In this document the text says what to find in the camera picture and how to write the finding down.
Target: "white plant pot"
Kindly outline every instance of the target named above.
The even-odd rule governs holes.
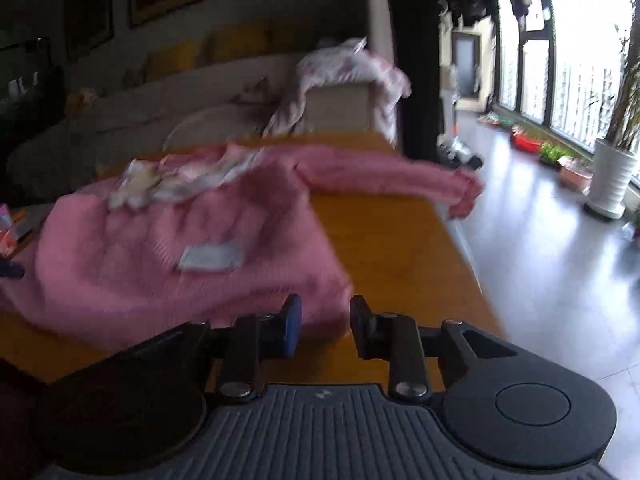
[[[626,188],[637,168],[635,154],[621,152],[604,140],[597,140],[587,201],[589,208],[607,218],[620,218],[625,212],[622,201]]]

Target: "ribbed gray surface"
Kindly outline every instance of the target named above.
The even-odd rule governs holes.
[[[50,466],[36,480],[519,480],[464,454],[424,408],[370,386],[270,386],[222,408],[182,454],[153,469],[90,477]],[[611,480],[594,465],[545,480]]]

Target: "white logo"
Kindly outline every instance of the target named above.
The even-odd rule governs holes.
[[[332,396],[332,395],[333,395],[333,394],[332,394],[329,390],[322,390],[322,392],[321,392],[321,393],[316,394],[316,397],[317,397],[318,399],[325,400],[327,397],[330,397],[330,396]]]

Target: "wall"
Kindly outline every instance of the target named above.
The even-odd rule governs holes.
[[[205,0],[131,30],[127,0],[113,0],[114,38],[67,64],[63,0],[33,0],[3,14],[6,23],[20,28],[16,36],[51,38],[53,60],[65,65],[71,91],[82,86],[113,91],[120,87],[125,69],[138,69],[149,51],[239,23],[309,20],[319,34],[354,36],[366,34],[367,22],[366,0]]]
[[[481,85],[478,99],[463,98],[458,101],[458,110],[483,112],[489,96],[494,91],[494,24],[491,18],[476,23],[473,27],[463,27],[460,32],[478,34],[480,36],[480,70]],[[440,64],[451,64],[451,30],[440,27]]]

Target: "metal screw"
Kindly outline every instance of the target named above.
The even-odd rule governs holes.
[[[249,395],[251,391],[252,388],[250,384],[235,381],[224,383],[220,386],[220,393],[225,397],[231,397],[233,399],[242,399],[242,397]]]
[[[427,393],[427,391],[428,389],[424,384],[417,384],[417,383],[396,384],[396,392],[403,397],[409,397],[411,399],[416,399],[417,397],[421,397],[425,393]]]

